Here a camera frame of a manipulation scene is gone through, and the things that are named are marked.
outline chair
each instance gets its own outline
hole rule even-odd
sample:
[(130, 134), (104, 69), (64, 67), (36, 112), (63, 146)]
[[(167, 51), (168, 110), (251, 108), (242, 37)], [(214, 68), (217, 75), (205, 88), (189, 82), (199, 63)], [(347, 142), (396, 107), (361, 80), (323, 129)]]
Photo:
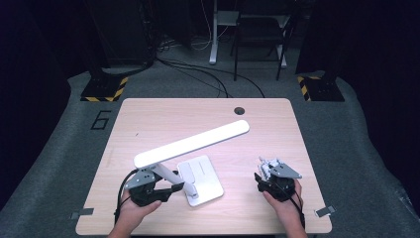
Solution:
[[(268, 55), (277, 47), (282, 46), (277, 76), (281, 71), (281, 62), (287, 51), (290, 37), (296, 25), (298, 7), (294, 0), (246, 0), (239, 11), (236, 22), (234, 43), (231, 55), (235, 49), (235, 75), (237, 80), (239, 47), (270, 47)], [(286, 16), (283, 27), (273, 16)]]

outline gray carpet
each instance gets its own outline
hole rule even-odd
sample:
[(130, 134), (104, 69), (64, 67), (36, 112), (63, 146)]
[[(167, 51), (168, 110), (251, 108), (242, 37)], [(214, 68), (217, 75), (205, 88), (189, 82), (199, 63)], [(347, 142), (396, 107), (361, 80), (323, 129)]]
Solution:
[[(202, 51), (172, 47), (158, 53), (158, 57), (233, 71), (230, 46), (219, 44), (216, 65), (208, 64), (209, 47)], [(239, 63), (238, 73), (257, 84), (265, 97), (283, 97), (292, 103), (325, 202), (337, 208), (331, 216), (332, 232), (318, 237), (419, 237), (419, 218), (407, 208), (401, 185), (386, 170), (369, 141), (355, 92), (339, 78), (337, 83), (346, 102), (304, 101), (294, 74), (298, 53), (296, 41), (286, 54), (288, 68), (282, 71), (280, 81), (274, 79), (275, 62), (251, 62), (246, 58)], [(108, 71), (130, 69), (134, 67)], [(0, 213), (0, 237), (77, 237), (77, 220), (69, 219), (69, 215), (83, 207), (125, 98), (225, 97), (214, 78), (201, 72), (184, 72), (155, 62), (151, 68), (129, 77), (117, 102), (79, 101), (90, 76), (83, 73), (70, 78), (72, 93), (59, 124)], [(233, 97), (262, 97), (243, 78), (234, 82), (231, 74), (211, 72)], [(101, 114), (109, 118), (105, 129), (90, 130), (100, 111), (111, 111)]]

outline hand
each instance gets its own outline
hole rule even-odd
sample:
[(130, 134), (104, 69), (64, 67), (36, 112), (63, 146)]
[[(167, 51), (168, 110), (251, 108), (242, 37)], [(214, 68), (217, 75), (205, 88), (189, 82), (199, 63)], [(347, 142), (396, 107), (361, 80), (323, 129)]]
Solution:
[[(296, 202), (299, 208), (301, 208), (300, 204), (303, 206), (303, 200), (301, 198), (302, 186), (297, 179), (294, 180), (294, 186), (296, 193), (293, 194), (291, 198)], [(291, 200), (280, 202), (272, 197), (267, 191), (264, 191), (262, 194), (266, 201), (272, 206), (272, 208), (274, 208), (278, 220), (286, 230), (287, 237), (307, 237), (305, 229), (302, 227), (300, 222), (299, 211), (296, 209)]]
[[(121, 200), (124, 201), (129, 196), (130, 193), (127, 190), (124, 190)], [(131, 198), (128, 198), (128, 200), (122, 204), (120, 217), (108, 237), (130, 237), (133, 230), (142, 223), (143, 218), (158, 209), (160, 205), (161, 201), (158, 200), (147, 206), (140, 207), (137, 206)]]

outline black wire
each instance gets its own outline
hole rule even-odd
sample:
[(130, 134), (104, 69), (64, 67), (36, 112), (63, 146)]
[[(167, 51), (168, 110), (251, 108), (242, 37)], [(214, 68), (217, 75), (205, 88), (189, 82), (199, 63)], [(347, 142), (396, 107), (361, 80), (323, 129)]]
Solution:
[[(90, 8), (88, 7), (88, 5), (87, 5), (87, 3), (85, 2), (85, 1), (83, 1), (83, 3), (84, 3), (84, 5), (85, 5), (85, 7), (90, 11)], [(108, 46), (108, 48), (111, 50), (111, 53), (117, 58), (117, 60), (122, 64), (122, 65), (125, 65), (122, 61), (121, 61), (121, 59), (117, 56), (117, 54), (115, 53), (115, 51), (113, 50), (113, 48), (111, 47), (111, 45), (109, 44), (109, 42), (107, 41), (107, 39), (105, 38), (105, 36), (104, 36), (104, 34), (103, 34), (103, 32), (99, 29), (99, 27), (98, 27), (98, 24), (97, 24), (97, 22), (96, 22), (96, 19), (95, 18), (93, 18), (93, 21), (94, 21), (94, 24), (96, 25), (96, 28), (97, 28), (97, 30), (98, 30), (98, 33), (99, 33), (99, 35), (100, 35), (100, 37), (102, 38), (102, 40), (103, 40), (103, 42), (105, 42), (105, 44)], [(171, 42), (171, 41), (168, 41), (169, 42), (169, 45), (167, 45), (167, 43), (164, 43), (163, 45), (160, 45), (160, 46), (157, 46), (157, 42), (158, 42), (158, 37), (156, 37), (156, 36), (154, 36), (154, 38), (152, 39), (152, 41), (154, 42), (154, 44), (152, 44), (152, 46), (155, 46), (155, 51), (156, 51), (156, 53), (157, 52), (163, 52), (163, 51), (168, 51), (169, 49), (170, 49), (170, 44), (173, 44), (173, 42)], [(127, 72), (123, 72), (123, 73), (117, 73), (117, 74), (113, 74), (113, 75), (116, 75), (116, 76), (130, 76), (130, 75), (133, 75), (133, 74), (136, 74), (136, 73), (139, 73), (139, 72), (141, 72), (141, 71), (143, 71), (143, 70), (145, 70), (145, 69), (147, 69), (147, 68), (149, 68), (152, 64), (153, 64), (153, 59), (156, 59), (156, 60), (159, 60), (159, 61), (162, 61), (162, 59), (158, 59), (158, 57), (157, 57), (157, 54), (156, 53), (154, 53), (154, 55), (153, 56), (151, 56), (151, 58), (150, 58), (150, 60), (148, 60), (146, 63), (144, 63), (144, 65), (142, 65), (142, 67), (141, 68), (138, 68), (138, 69), (135, 69), (135, 70), (131, 70), (131, 71), (127, 71)], [(184, 65), (184, 66), (189, 66), (189, 67), (195, 67), (195, 68), (184, 68), (184, 69), (191, 69), (191, 70), (197, 70), (197, 71), (201, 71), (201, 72), (204, 72), (204, 73), (206, 73), (207, 75), (210, 75), (211, 77), (213, 77), (213, 78), (215, 78), (218, 82), (219, 82), (219, 86), (220, 85), (222, 85), (222, 87), (224, 88), (224, 93), (226, 94), (226, 97), (228, 98), (229, 96), (230, 97), (233, 97), (232, 95), (230, 95), (229, 93), (228, 93), (228, 91), (227, 91), (227, 89), (226, 89), (226, 87), (225, 87), (225, 85), (223, 84), (223, 82), (219, 79), (219, 78), (217, 78), (215, 75), (213, 75), (213, 74), (211, 74), (210, 72), (206, 72), (206, 71), (204, 71), (204, 70), (199, 70), (199, 69), (197, 69), (198, 67), (199, 68), (204, 68), (204, 69), (210, 69), (210, 70), (216, 70), (216, 71), (220, 71), (220, 72), (225, 72), (225, 73), (230, 73), (230, 74), (233, 74), (232, 72), (229, 72), (229, 71), (225, 71), (225, 70), (221, 70), (221, 69), (216, 69), (216, 68), (211, 68), (211, 67), (204, 67), (204, 66), (199, 66), (199, 65), (193, 65), (193, 64), (188, 64), (188, 63), (185, 63), (185, 62), (181, 62), (181, 61), (179, 61), (179, 62), (170, 62), (170, 61), (166, 61), (167, 62), (167, 64), (166, 65), (169, 65), (170, 63), (175, 63), (175, 64), (181, 64), (181, 65)], [(204, 81), (202, 81), (202, 80), (200, 80), (200, 79), (198, 79), (198, 78), (196, 78), (196, 77), (194, 77), (194, 76), (192, 76), (192, 75), (190, 75), (189, 74), (189, 76), (191, 76), (191, 77), (193, 77), (193, 78), (195, 78), (195, 79), (197, 79), (197, 80), (199, 80), (199, 81), (201, 81), (201, 82), (203, 82), (203, 83), (205, 83), (205, 84), (207, 84), (207, 85), (209, 85), (209, 86), (211, 86), (211, 87), (214, 87), (214, 86), (212, 86), (212, 85), (210, 85), (210, 84), (208, 84), (208, 83), (206, 83), (206, 82), (204, 82)], [(241, 77), (241, 78), (244, 78), (244, 79), (246, 79), (247, 81), (249, 81), (250, 83), (252, 83), (258, 90), (259, 90), (259, 92), (262, 94), (262, 97), (263, 98), (265, 98), (265, 96), (264, 96), (264, 94), (263, 94), (263, 91), (252, 81), (252, 80), (250, 80), (250, 79), (248, 79), (248, 78), (246, 78), (246, 77), (244, 77), (244, 76), (241, 76), (241, 75), (239, 75), (239, 74), (237, 74), (237, 76), (238, 77)], [(220, 95), (220, 92), (221, 92), (221, 90), (220, 90), (220, 87), (219, 88), (217, 88), (217, 87), (214, 87), (214, 88), (216, 88), (218, 91), (219, 91), (219, 94), (218, 94), (218, 96)]]
[(165, 51), (169, 51), (171, 47), (177, 46), (177, 42), (168, 37), (167, 35), (162, 36), (162, 39), (159, 41), (159, 45), (157, 46), (157, 52), (162, 53)]
[[(198, 69), (198, 68), (194, 68), (194, 65), (192, 65), (192, 64), (184, 64), (185, 66), (187, 66), (187, 67), (184, 67), (184, 66), (173, 65), (173, 62), (167, 61), (165, 59), (159, 59), (159, 58), (157, 58), (157, 60), (160, 61), (161, 63), (163, 63), (166, 66), (169, 66), (169, 67), (172, 67), (172, 68), (174, 68), (176, 70), (179, 70), (180, 72), (185, 73), (188, 76), (190, 76), (192, 78), (195, 78), (196, 80), (198, 80), (198, 81), (200, 81), (200, 82), (202, 82), (202, 83), (204, 83), (204, 84), (206, 84), (208, 86), (211, 86), (211, 87), (217, 89), (219, 91), (219, 94), (220, 94), (221, 91), (224, 92), (226, 94), (226, 98), (233, 97), (231, 94), (229, 94), (228, 90), (225, 87), (225, 84), (217, 76), (215, 76), (214, 74), (212, 74), (212, 73), (210, 73), (208, 71), (205, 71), (205, 70), (202, 70), (202, 69)], [(213, 77), (216, 81), (218, 81), (219, 88), (217, 88), (217, 87), (215, 87), (215, 86), (213, 86), (213, 85), (211, 85), (211, 84), (209, 84), (209, 83), (207, 83), (207, 82), (205, 82), (205, 81), (203, 81), (203, 80), (201, 80), (201, 79), (199, 79), (199, 78), (197, 78), (197, 77), (195, 77), (195, 76), (193, 76), (193, 75), (191, 75), (191, 74), (189, 74), (187, 72), (184, 72), (184, 71), (182, 71), (180, 69), (196, 70), (196, 71), (199, 71), (199, 72), (203, 72), (203, 73), (205, 73), (205, 74)]]
[(132, 170), (123, 180), (123, 182), (120, 185), (120, 190), (118, 191), (118, 198), (117, 198), (117, 209), (115, 210), (115, 223), (117, 223), (118, 217), (120, 216), (120, 210), (121, 210), (121, 206), (123, 205), (124, 202), (126, 202), (125, 199), (123, 202), (121, 202), (121, 195), (123, 194), (123, 190), (124, 190), (124, 185), (126, 184), (127, 180), (129, 179), (130, 176), (132, 176), (133, 174), (135, 174), (136, 172), (138, 172), (138, 169)]
[[(224, 72), (224, 73), (229, 73), (231, 75), (234, 75), (234, 73), (233, 72), (230, 72), (230, 71), (226, 71), (226, 70), (222, 70), (222, 69), (218, 69), (218, 68), (213, 68), (213, 67), (207, 67), (207, 66), (200, 66), (200, 65), (189, 64), (189, 63), (186, 63), (186, 62), (183, 62), (183, 61), (180, 61), (180, 60), (159, 59), (159, 58), (157, 58), (157, 59), (158, 60), (166, 60), (166, 61), (169, 61), (169, 62), (174, 63), (174, 64), (189, 65), (189, 66), (194, 66), (194, 67), (199, 67), (199, 68), (204, 68), (204, 69), (209, 69), (209, 70), (214, 70), (214, 71), (219, 71), (219, 72)], [(265, 95), (263, 94), (263, 91), (261, 90), (261, 88), (256, 83), (254, 83), (251, 79), (249, 79), (249, 78), (247, 78), (245, 76), (242, 76), (240, 74), (237, 74), (237, 76), (238, 77), (241, 77), (241, 78), (249, 81), (251, 84), (253, 84), (257, 88), (257, 90), (260, 92), (260, 94), (262, 95), (262, 98), (265, 98)]]
[(303, 214), (303, 205), (302, 205), (302, 200), (300, 199), (299, 194), (297, 194), (297, 192), (295, 192), (295, 194), (297, 195), (297, 199), (299, 199), (300, 207), (296, 204), (296, 202), (293, 200), (293, 198), (283, 189), (283, 187), (279, 186), (277, 183), (275, 183), (275, 185), (278, 188), (280, 188), (280, 190), (284, 193), (284, 195), (286, 195), (287, 198), (289, 200), (291, 200), (293, 205), (296, 207), (297, 212), (299, 212), (300, 223), (302, 224), (303, 228), (305, 228), (305, 214)]

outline chair leg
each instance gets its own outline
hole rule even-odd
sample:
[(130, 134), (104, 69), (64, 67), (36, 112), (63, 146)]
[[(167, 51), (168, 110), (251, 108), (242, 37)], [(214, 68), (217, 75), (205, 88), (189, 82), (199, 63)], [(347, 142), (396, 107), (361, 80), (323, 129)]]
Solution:
[(267, 56), (268, 56), (268, 57), (271, 55), (272, 50), (274, 50), (274, 49), (275, 49), (275, 47), (276, 47), (276, 46), (273, 46), (271, 49), (269, 49), (269, 53), (267, 54)]
[(234, 81), (237, 79), (237, 68), (238, 68), (238, 43), (235, 44), (235, 74)]
[(277, 77), (275, 78), (276, 80), (278, 80), (278, 78), (280, 77), (281, 63), (283, 62), (283, 58), (284, 58), (284, 46), (281, 49), (280, 62), (278, 63)]
[(232, 56), (232, 53), (234, 52), (234, 47), (235, 47), (235, 44), (236, 44), (236, 37), (234, 37), (234, 42), (232, 43), (232, 47), (231, 47), (231, 54), (230, 54), (230, 56)]

